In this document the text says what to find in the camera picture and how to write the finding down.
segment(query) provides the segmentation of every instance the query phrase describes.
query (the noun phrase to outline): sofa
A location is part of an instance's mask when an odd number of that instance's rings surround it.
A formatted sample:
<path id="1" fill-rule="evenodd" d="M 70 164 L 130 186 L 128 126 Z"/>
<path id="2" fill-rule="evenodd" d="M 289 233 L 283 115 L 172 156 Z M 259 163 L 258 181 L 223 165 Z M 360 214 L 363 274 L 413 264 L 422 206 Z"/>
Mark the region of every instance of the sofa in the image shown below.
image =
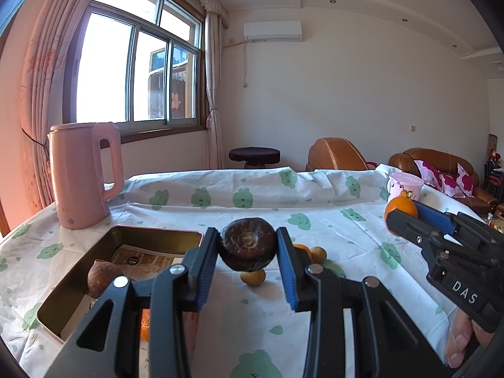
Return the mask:
<path id="1" fill-rule="evenodd" d="M 481 216 L 490 213 L 493 206 L 497 205 L 497 199 L 495 197 L 486 192 L 484 189 L 478 187 L 478 174 L 474 171 L 473 166 L 461 157 L 447 154 L 445 152 L 436 151 L 434 149 L 414 147 L 400 154 L 393 155 L 389 159 L 389 165 L 395 166 L 401 169 L 403 172 L 411 173 L 413 175 L 421 177 L 420 171 L 415 164 L 415 160 L 425 161 L 432 165 L 432 167 L 434 167 L 435 169 L 439 170 L 440 173 L 449 174 L 453 177 L 457 175 L 457 163 L 460 163 L 460 165 L 466 170 L 469 175 L 471 175 L 474 180 L 474 197 L 463 197 L 456 199 L 460 203 L 463 203 L 470 209 L 472 209 L 473 212 Z"/>
<path id="2" fill-rule="evenodd" d="M 315 169 L 368 170 L 366 160 L 349 140 L 320 138 L 310 147 L 306 172 Z"/>

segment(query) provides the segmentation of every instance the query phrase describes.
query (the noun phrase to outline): blue gripper pad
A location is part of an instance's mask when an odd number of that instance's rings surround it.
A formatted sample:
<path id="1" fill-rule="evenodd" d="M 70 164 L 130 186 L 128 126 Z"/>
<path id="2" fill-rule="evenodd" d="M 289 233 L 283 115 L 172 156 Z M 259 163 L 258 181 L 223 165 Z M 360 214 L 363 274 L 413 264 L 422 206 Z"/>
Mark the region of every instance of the blue gripper pad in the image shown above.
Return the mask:
<path id="1" fill-rule="evenodd" d="M 196 299 L 195 303 L 198 311 L 200 311 L 208 298 L 210 285 L 214 276 L 215 261 L 217 260 L 217 242 L 219 240 L 219 232 L 213 227 L 209 227 L 205 233 L 205 237 L 200 244 L 198 254 L 192 265 L 190 276 L 196 278 Z"/>
<path id="2" fill-rule="evenodd" d="M 278 265 L 282 275 L 285 298 L 294 311 L 305 311 L 299 305 L 299 289 L 303 285 L 304 267 L 301 265 L 299 257 L 292 246 L 287 229 L 279 227 L 276 233 L 278 239 Z"/>
<path id="3" fill-rule="evenodd" d="M 433 209 L 423 203 L 415 202 L 416 208 L 418 210 L 418 218 L 424 223 L 435 227 L 442 231 L 443 234 L 452 235 L 455 231 L 455 226 L 452 224 L 450 218 L 440 212 L 439 210 Z"/>

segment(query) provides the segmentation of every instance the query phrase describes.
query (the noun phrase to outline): pink electric kettle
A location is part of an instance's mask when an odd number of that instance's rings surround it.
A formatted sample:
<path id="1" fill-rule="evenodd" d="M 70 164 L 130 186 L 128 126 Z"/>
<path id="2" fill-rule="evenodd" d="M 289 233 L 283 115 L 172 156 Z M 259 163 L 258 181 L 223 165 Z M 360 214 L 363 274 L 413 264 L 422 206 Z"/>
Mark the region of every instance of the pink electric kettle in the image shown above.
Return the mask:
<path id="1" fill-rule="evenodd" d="M 124 187 L 119 129 L 112 122 L 68 123 L 51 127 L 49 154 L 52 187 L 60 224 L 83 229 L 108 216 L 107 201 Z M 100 140 L 110 143 L 114 186 L 105 190 Z"/>

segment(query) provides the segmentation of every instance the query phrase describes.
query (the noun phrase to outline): white wall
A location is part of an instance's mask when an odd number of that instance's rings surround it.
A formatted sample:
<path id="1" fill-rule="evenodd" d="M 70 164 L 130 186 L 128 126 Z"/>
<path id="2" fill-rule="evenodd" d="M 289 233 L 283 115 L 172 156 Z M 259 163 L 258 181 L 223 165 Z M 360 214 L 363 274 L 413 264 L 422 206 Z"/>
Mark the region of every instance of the white wall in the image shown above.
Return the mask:
<path id="1" fill-rule="evenodd" d="M 504 78 L 487 79 L 490 133 L 497 135 L 497 152 L 504 155 Z"/>
<path id="2" fill-rule="evenodd" d="M 0 60 L 0 199 L 9 226 L 31 216 L 21 170 L 21 123 L 18 95 L 26 47 L 44 0 L 26 0 L 18 11 Z M 198 10 L 203 10 L 198 3 Z M 49 126 L 61 123 L 62 83 L 49 110 Z M 206 132 L 190 132 L 122 145 L 126 177 L 141 173 L 205 169 Z M 102 150 L 106 180 L 112 180 L 108 150 Z"/>
<path id="3" fill-rule="evenodd" d="M 243 45 L 224 49 L 226 152 L 275 147 L 282 165 L 304 170 L 315 140 L 337 136 L 369 161 L 386 163 L 421 146 L 482 170 L 490 132 L 486 80 L 454 52 L 386 20 L 318 7 L 232 13 L 225 41 L 242 40 L 244 22 L 268 20 L 300 20 L 304 41 L 248 44 L 248 88 Z"/>

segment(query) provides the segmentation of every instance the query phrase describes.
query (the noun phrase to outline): round dark stool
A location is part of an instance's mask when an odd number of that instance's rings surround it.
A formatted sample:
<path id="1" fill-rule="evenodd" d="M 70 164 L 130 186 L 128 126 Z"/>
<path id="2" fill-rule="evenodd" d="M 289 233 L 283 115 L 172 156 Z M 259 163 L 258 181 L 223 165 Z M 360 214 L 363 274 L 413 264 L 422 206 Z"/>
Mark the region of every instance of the round dark stool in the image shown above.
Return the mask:
<path id="1" fill-rule="evenodd" d="M 266 164 L 274 165 L 280 162 L 280 151 L 270 147 L 237 147 L 229 151 L 229 159 L 245 162 L 244 169 L 266 169 Z"/>

